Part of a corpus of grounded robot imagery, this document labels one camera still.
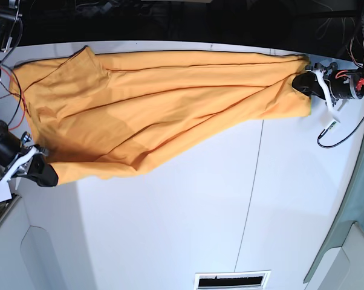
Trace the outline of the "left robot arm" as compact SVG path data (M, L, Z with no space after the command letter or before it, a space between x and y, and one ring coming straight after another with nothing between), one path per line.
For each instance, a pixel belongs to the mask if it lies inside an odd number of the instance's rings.
M364 98L364 7L345 49L354 68L342 69L336 62L327 66L315 63L295 77L292 87L307 96L314 95L322 100L330 98L332 102Z

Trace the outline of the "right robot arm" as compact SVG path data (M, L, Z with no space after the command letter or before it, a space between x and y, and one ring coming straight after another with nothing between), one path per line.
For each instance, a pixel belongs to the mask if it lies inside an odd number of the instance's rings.
M6 87L7 95L18 100L15 111L27 113L27 106L21 84L14 71L5 64L21 42L24 26L20 1L0 1L0 86L1 74L5 73L10 83L15 84L12 91ZM0 120L0 184L13 178L26 178L40 187L54 187L58 175L45 158L48 152L40 145L29 146L31 135L24 132L18 138L13 135L11 121Z

